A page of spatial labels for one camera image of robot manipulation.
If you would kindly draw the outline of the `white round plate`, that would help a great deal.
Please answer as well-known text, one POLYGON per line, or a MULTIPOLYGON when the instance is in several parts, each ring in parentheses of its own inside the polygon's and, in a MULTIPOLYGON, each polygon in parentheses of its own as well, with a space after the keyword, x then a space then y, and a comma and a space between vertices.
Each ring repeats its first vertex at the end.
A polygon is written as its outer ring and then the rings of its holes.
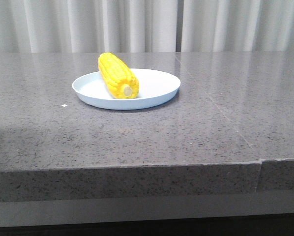
POLYGON ((110 110, 137 110, 151 108, 171 100, 177 93, 180 79, 170 73, 133 68, 139 79, 140 90, 137 98, 116 99, 109 93, 99 72, 92 72, 77 78, 72 88, 83 102, 110 110))

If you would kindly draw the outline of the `yellow corn cob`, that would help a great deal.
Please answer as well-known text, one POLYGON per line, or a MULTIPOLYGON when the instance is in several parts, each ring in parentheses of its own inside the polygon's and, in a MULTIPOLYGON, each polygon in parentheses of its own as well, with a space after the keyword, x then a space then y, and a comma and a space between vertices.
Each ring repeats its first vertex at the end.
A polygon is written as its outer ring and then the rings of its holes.
POLYGON ((134 99, 139 93, 139 80, 116 55, 106 52, 98 58, 98 69, 105 85, 116 99, 134 99))

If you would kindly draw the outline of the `grey pleated curtain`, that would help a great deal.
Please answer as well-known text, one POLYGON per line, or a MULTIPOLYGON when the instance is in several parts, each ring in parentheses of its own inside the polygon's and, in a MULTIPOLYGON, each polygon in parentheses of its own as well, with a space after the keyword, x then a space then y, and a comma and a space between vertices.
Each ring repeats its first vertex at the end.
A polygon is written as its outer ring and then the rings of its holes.
POLYGON ((0 0, 0 53, 294 51, 294 0, 0 0))

